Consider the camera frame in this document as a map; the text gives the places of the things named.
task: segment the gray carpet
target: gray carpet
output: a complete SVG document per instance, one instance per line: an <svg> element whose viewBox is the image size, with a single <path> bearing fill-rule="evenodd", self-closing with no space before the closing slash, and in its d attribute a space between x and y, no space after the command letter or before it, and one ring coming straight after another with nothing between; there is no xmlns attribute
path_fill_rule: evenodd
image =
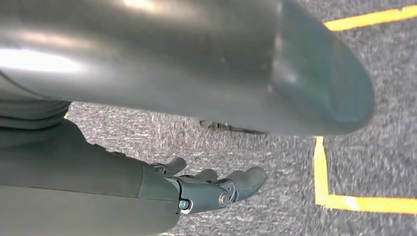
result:
<svg viewBox="0 0 417 236"><path fill-rule="evenodd" d="M303 0L323 21L417 4L417 0ZM417 19L339 33L369 70L371 125L325 139L331 193L417 198ZM74 103L69 119L92 143L147 162L184 157L187 173L221 175L253 165L269 180L225 210L184 216L169 236L410 236L414 215L348 212L314 204L314 139L203 130L190 118Z"/></svg>

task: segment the bolt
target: bolt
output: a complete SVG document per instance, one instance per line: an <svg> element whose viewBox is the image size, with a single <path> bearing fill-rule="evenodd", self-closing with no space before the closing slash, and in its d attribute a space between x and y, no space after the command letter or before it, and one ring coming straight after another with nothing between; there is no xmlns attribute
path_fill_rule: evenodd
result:
<svg viewBox="0 0 417 236"><path fill-rule="evenodd" d="M159 172L159 173L164 173L164 170L165 169L164 169L163 166L159 166L159 167L156 168L156 171Z"/></svg>
<svg viewBox="0 0 417 236"><path fill-rule="evenodd" d="M219 197L219 205L221 207L225 207L227 205L226 199L227 199L227 193L226 192L222 192L220 194L220 197Z"/></svg>
<svg viewBox="0 0 417 236"><path fill-rule="evenodd" d="M181 200L181 201L179 202L179 204L178 204L178 207L179 207L181 210L186 210L189 206L190 206L190 203L188 203L188 202L187 202L187 201L185 201L185 200Z"/></svg>

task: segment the yellow tape line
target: yellow tape line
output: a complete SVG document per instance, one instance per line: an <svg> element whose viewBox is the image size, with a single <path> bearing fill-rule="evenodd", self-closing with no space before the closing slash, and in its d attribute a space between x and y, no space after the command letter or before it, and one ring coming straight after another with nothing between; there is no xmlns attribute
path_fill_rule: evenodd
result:
<svg viewBox="0 0 417 236"><path fill-rule="evenodd" d="M376 24L401 21L417 17L417 5L406 6L402 9L374 12L340 20L329 21L325 26L331 31L342 31Z"/></svg>
<svg viewBox="0 0 417 236"><path fill-rule="evenodd" d="M314 189L316 191L316 204L325 205L328 196L328 177L323 137L316 138L314 149Z"/></svg>
<svg viewBox="0 0 417 236"><path fill-rule="evenodd" d="M326 208L380 213L417 214L417 199L373 198L328 193L327 160L323 137L316 138L314 150L314 185L316 204Z"/></svg>

